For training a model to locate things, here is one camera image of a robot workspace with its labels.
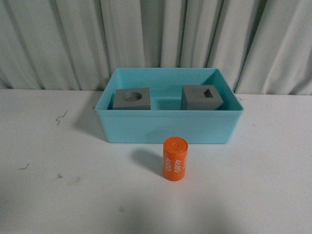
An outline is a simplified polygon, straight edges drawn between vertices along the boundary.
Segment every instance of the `curtain fold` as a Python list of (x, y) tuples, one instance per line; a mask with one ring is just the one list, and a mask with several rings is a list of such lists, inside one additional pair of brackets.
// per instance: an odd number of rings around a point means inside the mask
[(81, 89), (104, 89), (110, 65), (99, 2), (57, 0), (57, 6)]
[(312, 95), (311, 12), (309, 0), (267, 3), (238, 93)]
[(0, 0), (0, 88), (103, 90), (118, 67), (214, 67), (312, 95), (311, 0)]

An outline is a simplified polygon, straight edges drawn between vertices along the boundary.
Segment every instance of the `orange can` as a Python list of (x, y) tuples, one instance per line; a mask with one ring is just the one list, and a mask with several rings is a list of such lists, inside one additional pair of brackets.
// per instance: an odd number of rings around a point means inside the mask
[(188, 148), (183, 138), (174, 136), (165, 140), (163, 174), (167, 180), (178, 181), (184, 177)]

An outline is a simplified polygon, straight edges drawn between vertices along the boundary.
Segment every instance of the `white tabletop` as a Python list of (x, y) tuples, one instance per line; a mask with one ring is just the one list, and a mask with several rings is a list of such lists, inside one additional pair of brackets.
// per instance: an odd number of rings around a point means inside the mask
[(0, 234), (312, 233), (312, 96), (237, 95), (170, 182), (162, 144), (105, 141), (101, 93), (0, 90)]

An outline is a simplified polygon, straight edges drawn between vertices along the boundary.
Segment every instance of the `light blue plastic bin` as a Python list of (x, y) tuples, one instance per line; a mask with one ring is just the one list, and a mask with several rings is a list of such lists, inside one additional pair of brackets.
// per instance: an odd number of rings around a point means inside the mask
[[(214, 85), (221, 110), (180, 110), (183, 85)], [(150, 88), (151, 110), (112, 110), (116, 89)], [(163, 143), (179, 136), (189, 143), (227, 143), (243, 107), (218, 69), (119, 68), (96, 111), (111, 143)]]

